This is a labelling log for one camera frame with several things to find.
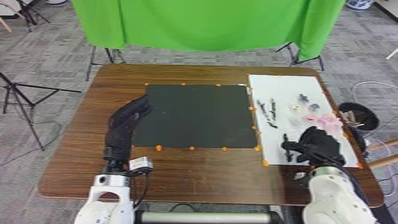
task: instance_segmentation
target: green backdrop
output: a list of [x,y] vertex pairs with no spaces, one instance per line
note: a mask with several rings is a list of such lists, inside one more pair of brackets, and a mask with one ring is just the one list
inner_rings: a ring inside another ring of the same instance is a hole
[[320,55],[345,0],[73,0],[89,43],[196,51],[295,42]]

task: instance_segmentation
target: black mat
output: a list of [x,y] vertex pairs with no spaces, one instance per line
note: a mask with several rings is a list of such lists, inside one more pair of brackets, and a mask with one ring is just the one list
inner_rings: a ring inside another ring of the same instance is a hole
[[143,147],[253,148],[258,145],[244,86],[151,85],[155,110],[137,127]]

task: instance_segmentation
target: white wall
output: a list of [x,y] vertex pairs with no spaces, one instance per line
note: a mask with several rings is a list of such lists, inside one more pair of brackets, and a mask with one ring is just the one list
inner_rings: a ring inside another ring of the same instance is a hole
[[[22,7],[20,7],[20,4],[16,2],[16,0],[0,0],[0,3],[6,3],[15,9],[16,11],[22,10]],[[13,16],[15,15],[15,12],[13,10],[4,6],[0,5],[0,16]]]
[[398,0],[377,0],[377,3],[398,17]]

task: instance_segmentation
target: orange tape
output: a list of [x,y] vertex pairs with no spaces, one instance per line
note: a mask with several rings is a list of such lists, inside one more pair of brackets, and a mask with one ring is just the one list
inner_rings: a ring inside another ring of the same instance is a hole
[[157,151],[160,152],[164,150],[164,146],[157,145]]
[[358,168],[363,170],[365,169],[365,164],[358,162]]

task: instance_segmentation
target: light stand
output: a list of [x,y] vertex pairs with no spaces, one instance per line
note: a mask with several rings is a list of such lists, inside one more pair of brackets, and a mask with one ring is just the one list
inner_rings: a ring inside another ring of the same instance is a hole
[[[25,108],[23,108],[22,100],[25,101],[27,105],[31,106],[31,111],[32,111],[34,110],[34,107],[38,106],[38,104],[52,97],[52,95],[57,92],[63,91],[63,92],[82,93],[82,91],[70,90],[70,89],[61,89],[61,88],[52,88],[52,87],[45,87],[45,86],[34,86],[34,85],[27,85],[27,84],[11,82],[11,80],[6,77],[4,73],[0,73],[0,78],[2,78],[2,80],[6,82],[4,88],[7,90],[7,92],[6,92],[6,101],[4,101],[4,114],[7,113],[7,106],[11,104],[18,104],[20,109],[22,109],[23,119],[25,119],[25,121],[29,123],[29,128],[31,128],[32,133],[34,133],[34,138],[36,138],[36,141],[38,141],[38,144],[39,144],[39,148],[45,151],[45,147],[43,147],[43,144],[41,144],[41,139],[39,139],[38,132],[36,132],[36,129],[34,129],[34,123],[32,123],[32,120],[31,120],[31,117],[29,117],[29,113],[27,113]],[[29,99],[29,97],[23,94],[22,90],[18,89],[18,87],[29,87],[29,88],[36,88],[36,89],[47,89],[47,90],[54,90],[54,91],[52,91],[52,93],[36,102],[32,102],[32,100]],[[16,103],[9,102],[9,95],[11,94],[15,95]]]

